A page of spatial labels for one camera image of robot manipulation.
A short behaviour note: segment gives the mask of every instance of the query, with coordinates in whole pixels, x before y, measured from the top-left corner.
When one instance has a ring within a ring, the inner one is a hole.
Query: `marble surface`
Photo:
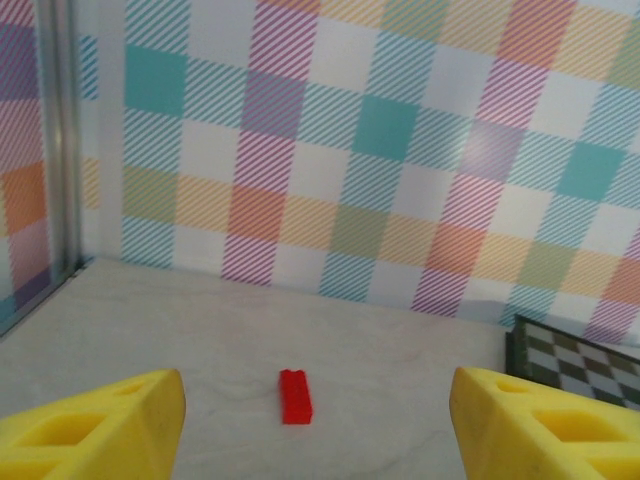
[[[0,416],[145,371],[183,375],[174,478],[463,479],[454,369],[502,370],[481,323],[98,260],[0,345]],[[280,424],[278,372],[315,416]]]

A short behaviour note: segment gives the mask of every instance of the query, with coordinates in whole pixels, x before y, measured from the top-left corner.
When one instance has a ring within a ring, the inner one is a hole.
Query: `plaid wallpaper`
[[[0,335],[52,281],[34,9],[0,0]]]
[[[637,3],[83,2],[89,250],[636,343]]]

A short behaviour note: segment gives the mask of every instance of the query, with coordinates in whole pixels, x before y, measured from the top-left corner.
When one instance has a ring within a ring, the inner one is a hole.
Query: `chessboard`
[[[640,360],[516,315],[506,373],[640,411]]]

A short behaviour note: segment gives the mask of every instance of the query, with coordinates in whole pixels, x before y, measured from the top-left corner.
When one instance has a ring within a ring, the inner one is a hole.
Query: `red block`
[[[280,372],[280,398],[283,424],[309,425],[311,423],[313,406],[304,370]]]

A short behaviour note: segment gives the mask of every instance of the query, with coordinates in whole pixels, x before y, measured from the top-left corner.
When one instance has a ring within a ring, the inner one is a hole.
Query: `yellow foam pad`
[[[639,412],[479,368],[449,410],[471,480],[640,479]]]
[[[169,479],[185,416],[159,370],[0,420],[0,480]]]

